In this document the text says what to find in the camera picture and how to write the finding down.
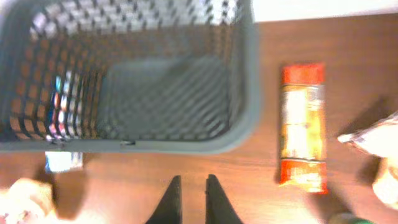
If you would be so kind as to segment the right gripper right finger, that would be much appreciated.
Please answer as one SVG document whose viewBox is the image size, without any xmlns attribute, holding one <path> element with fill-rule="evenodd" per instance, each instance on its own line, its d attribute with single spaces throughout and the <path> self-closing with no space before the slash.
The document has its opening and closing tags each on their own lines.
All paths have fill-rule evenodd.
<svg viewBox="0 0 398 224">
<path fill-rule="evenodd" d="M 243 224 L 216 175 L 208 175 L 205 193 L 206 224 Z"/>
</svg>

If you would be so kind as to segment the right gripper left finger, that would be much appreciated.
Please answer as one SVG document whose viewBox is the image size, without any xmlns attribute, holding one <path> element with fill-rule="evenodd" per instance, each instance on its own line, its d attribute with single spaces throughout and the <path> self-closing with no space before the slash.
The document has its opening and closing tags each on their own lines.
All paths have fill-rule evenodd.
<svg viewBox="0 0 398 224">
<path fill-rule="evenodd" d="M 182 223 L 182 186 L 181 176 L 176 175 L 170 181 L 158 206 L 146 224 L 181 224 Z"/>
</svg>

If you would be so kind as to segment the orange pasta packet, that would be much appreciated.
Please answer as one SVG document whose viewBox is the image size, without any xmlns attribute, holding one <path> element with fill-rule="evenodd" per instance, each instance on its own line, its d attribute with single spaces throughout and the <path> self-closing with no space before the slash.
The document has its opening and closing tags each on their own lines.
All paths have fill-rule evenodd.
<svg viewBox="0 0 398 224">
<path fill-rule="evenodd" d="M 282 69 L 279 185 L 327 194 L 325 65 Z"/>
</svg>

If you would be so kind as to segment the grey plastic shopping basket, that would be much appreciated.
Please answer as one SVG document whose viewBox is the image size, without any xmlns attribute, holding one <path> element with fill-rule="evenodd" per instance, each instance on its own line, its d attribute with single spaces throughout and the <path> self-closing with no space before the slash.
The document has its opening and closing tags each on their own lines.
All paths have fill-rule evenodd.
<svg viewBox="0 0 398 224">
<path fill-rule="evenodd" d="M 261 109 L 251 1 L 2 1 L 1 150 L 217 154 Z M 46 140 L 55 78 L 84 81 L 82 137 Z"/>
</svg>

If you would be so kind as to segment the beige snack bag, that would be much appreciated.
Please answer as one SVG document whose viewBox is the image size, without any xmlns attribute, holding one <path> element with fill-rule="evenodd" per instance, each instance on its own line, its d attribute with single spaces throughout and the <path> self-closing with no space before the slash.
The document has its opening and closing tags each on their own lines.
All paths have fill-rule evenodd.
<svg viewBox="0 0 398 224">
<path fill-rule="evenodd" d="M 397 112 L 337 140 L 380 158 L 372 189 L 384 205 L 397 210 Z"/>
</svg>

